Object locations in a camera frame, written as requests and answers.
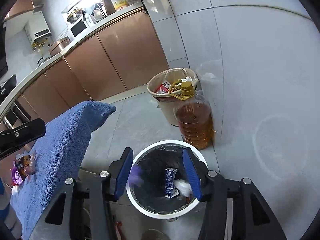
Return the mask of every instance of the brown liquid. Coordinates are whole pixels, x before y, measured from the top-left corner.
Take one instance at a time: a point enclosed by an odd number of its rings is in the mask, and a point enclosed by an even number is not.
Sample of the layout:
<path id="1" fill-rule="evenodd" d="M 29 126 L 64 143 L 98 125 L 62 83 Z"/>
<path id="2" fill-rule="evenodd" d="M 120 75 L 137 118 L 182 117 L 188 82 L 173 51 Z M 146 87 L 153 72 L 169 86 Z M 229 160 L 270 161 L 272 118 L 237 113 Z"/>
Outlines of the brown liquid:
<path id="1" fill-rule="evenodd" d="M 210 107 L 192 102 L 178 109 L 176 116 L 183 140 L 198 150 L 206 148 L 213 136 Z"/>

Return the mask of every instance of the kitchen countertop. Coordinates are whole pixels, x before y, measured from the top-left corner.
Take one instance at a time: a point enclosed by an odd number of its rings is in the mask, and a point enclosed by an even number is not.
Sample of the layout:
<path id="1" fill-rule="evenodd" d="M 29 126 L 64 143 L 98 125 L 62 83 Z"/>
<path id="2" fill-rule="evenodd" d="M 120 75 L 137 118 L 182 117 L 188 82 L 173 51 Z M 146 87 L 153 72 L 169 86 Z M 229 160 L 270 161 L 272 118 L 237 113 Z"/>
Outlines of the kitchen countertop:
<path id="1" fill-rule="evenodd" d="M 26 76 L 17 86 L 11 91 L 11 93 L 5 98 L 5 100 L 0 104 L 0 120 L 2 120 L 7 113 L 9 107 L 11 106 L 12 102 L 20 95 L 20 91 L 24 90 L 25 87 L 29 86 L 34 82 L 39 76 L 41 76 L 43 73 L 45 73 L 51 66 L 53 66 L 57 61 L 63 58 L 65 54 L 67 54 L 70 50 L 74 49 L 74 47 L 78 46 L 85 40 L 86 38 L 90 37 L 92 33 L 94 33 L 96 30 L 103 28 L 104 25 L 107 25 L 110 21 L 116 19 L 117 17 L 120 17 L 121 15 L 128 13 L 132 10 L 135 10 L 137 8 L 143 7 L 141 2 L 132 4 L 126 8 L 123 8 L 120 11 L 117 11 L 94 26 L 85 29 L 82 31 L 76 38 L 68 44 L 68 46 L 63 49 L 62 52 L 58 53 L 57 55 L 51 57 L 49 60 L 47 60 L 45 63 L 37 67 L 34 71 L 32 71 L 28 76 Z"/>

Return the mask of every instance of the blue towel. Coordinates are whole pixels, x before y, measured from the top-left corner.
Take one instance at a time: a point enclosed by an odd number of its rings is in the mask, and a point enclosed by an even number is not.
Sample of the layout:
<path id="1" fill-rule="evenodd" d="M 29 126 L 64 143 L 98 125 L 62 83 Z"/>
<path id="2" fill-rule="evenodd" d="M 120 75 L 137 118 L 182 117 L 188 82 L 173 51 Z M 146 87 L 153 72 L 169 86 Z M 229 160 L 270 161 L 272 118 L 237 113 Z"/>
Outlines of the blue towel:
<path id="1" fill-rule="evenodd" d="M 79 103 L 46 124 L 39 138 L 36 173 L 30 175 L 11 197 L 11 205 L 22 224 L 22 238 L 28 240 L 42 212 L 67 178 L 77 178 L 91 132 L 97 130 L 116 110 L 115 106 L 96 101 Z"/>

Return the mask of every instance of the metal screw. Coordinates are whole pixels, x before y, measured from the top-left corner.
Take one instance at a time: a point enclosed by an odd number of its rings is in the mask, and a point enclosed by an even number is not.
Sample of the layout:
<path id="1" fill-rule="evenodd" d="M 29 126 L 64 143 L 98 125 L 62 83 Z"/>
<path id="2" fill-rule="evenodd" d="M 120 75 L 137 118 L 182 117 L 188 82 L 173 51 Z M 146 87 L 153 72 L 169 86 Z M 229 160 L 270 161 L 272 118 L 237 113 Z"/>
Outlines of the metal screw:
<path id="1" fill-rule="evenodd" d="M 100 177 L 104 178 L 104 177 L 106 177 L 106 176 L 109 175 L 109 172 L 107 172 L 107 171 L 101 171 L 99 175 L 100 175 Z"/>
<path id="2" fill-rule="evenodd" d="M 217 173 L 215 171 L 208 171 L 208 176 L 215 177 L 215 176 L 217 176 Z"/>
<path id="3" fill-rule="evenodd" d="M 249 178 L 244 178 L 242 181 L 243 181 L 243 183 L 246 184 L 246 185 L 251 184 L 251 179 L 249 179 Z"/>
<path id="4" fill-rule="evenodd" d="M 70 185 L 70 184 L 72 184 L 73 183 L 73 178 L 67 178 L 66 180 L 65 180 L 65 184 L 67 184 L 67 185 Z"/>

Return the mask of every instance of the oil bottle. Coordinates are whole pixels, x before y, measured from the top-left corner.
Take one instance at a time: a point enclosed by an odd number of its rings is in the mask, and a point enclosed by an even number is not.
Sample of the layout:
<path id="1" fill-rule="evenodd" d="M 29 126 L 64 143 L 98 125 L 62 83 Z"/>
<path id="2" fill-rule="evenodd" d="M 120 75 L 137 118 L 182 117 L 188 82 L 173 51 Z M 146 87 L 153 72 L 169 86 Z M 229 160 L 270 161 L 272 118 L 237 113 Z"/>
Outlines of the oil bottle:
<path id="1" fill-rule="evenodd" d="M 174 108 L 174 116 L 182 138 L 198 150 L 206 148 L 213 136 L 213 123 L 209 102 L 195 91 L 191 82 L 182 82 L 181 102 Z"/>

